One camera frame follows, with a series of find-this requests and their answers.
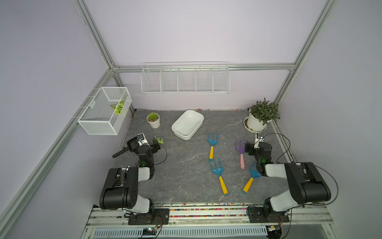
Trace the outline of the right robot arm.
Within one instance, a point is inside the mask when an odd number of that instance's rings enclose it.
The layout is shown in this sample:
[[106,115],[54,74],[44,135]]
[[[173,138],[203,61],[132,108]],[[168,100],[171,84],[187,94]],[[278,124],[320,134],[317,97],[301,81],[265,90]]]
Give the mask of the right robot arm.
[[251,165],[251,179],[243,188],[247,193],[255,177],[273,177],[287,180],[288,190],[267,198],[262,207],[254,207],[262,217],[280,216],[282,213],[309,203],[327,202],[331,191],[312,162],[274,163],[272,146],[266,142],[245,143],[245,152],[255,157]]

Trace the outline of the purple rake pink handle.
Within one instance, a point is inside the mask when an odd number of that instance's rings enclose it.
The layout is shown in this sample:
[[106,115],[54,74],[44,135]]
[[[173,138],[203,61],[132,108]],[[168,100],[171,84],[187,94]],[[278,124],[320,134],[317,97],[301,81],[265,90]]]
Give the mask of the purple rake pink handle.
[[245,153],[246,141],[244,140],[236,140],[235,148],[240,153],[240,169],[245,169],[245,161],[244,161],[244,153]]

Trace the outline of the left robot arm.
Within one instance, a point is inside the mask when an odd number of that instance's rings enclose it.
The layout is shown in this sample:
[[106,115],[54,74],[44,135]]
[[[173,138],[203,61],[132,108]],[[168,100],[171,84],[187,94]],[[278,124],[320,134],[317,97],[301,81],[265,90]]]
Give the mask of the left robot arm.
[[153,202],[138,194],[138,183],[153,178],[153,154],[159,149],[158,143],[143,144],[134,150],[139,157],[137,166],[110,169],[99,198],[100,208],[127,209],[133,214],[153,214]]

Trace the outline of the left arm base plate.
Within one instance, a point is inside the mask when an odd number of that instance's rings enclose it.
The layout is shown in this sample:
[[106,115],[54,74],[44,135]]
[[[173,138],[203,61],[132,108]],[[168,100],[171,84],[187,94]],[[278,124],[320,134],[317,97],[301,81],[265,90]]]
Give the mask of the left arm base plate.
[[133,214],[129,217],[128,224],[134,225],[167,225],[169,224],[170,210],[154,208],[146,214]]

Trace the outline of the white plastic storage box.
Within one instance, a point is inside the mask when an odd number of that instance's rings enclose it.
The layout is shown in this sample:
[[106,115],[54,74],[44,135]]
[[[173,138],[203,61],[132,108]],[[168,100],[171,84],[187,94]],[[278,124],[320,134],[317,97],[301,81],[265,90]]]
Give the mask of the white plastic storage box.
[[187,110],[172,124],[171,129],[175,136],[183,140],[190,140],[202,126],[204,119],[201,113]]

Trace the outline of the teal rake yellow handle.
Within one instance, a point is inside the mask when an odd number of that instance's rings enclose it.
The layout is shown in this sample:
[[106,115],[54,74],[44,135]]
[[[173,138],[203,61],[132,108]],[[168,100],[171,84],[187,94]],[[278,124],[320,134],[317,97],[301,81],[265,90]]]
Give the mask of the teal rake yellow handle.
[[215,159],[209,159],[210,168],[213,174],[217,175],[219,178],[220,186],[223,192],[223,195],[228,195],[228,190],[225,185],[225,182],[222,178],[222,173],[224,172],[224,168],[222,166],[220,158],[218,158],[218,161]]
[[210,153],[209,160],[214,159],[214,146],[218,144],[219,133],[210,133],[208,134],[208,143],[210,144]]

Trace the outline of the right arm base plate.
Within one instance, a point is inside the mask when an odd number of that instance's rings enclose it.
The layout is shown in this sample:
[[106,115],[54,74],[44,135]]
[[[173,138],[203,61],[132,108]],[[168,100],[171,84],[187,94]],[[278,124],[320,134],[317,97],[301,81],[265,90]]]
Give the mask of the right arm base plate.
[[274,212],[263,207],[248,206],[246,209],[250,223],[275,223],[282,224],[290,222],[286,212]]

